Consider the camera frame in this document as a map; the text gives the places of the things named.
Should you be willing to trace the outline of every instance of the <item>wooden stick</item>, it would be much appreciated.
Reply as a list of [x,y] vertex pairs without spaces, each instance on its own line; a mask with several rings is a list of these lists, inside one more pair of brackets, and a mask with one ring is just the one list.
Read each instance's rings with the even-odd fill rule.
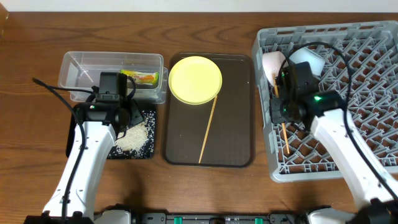
[[201,152],[200,152],[200,157],[199,157],[199,163],[201,162],[201,157],[203,156],[203,151],[205,150],[206,141],[207,141],[207,135],[209,134],[211,119],[213,118],[214,109],[216,108],[216,102],[217,102],[217,96],[214,97],[213,107],[211,108],[209,123],[207,124],[207,129],[206,129],[206,134],[205,134],[205,139],[203,140],[203,145],[201,146]]
[[[275,89],[275,96],[279,98],[279,91],[278,91],[278,86],[276,85],[276,77],[275,77],[275,73],[272,74],[272,79],[274,80],[274,89]],[[286,135],[286,125],[283,122],[282,123],[282,132],[284,134],[284,139],[285,139],[285,145],[286,145],[286,149],[287,149],[287,154],[290,154],[290,149],[289,149],[289,142],[287,140],[287,135]]]

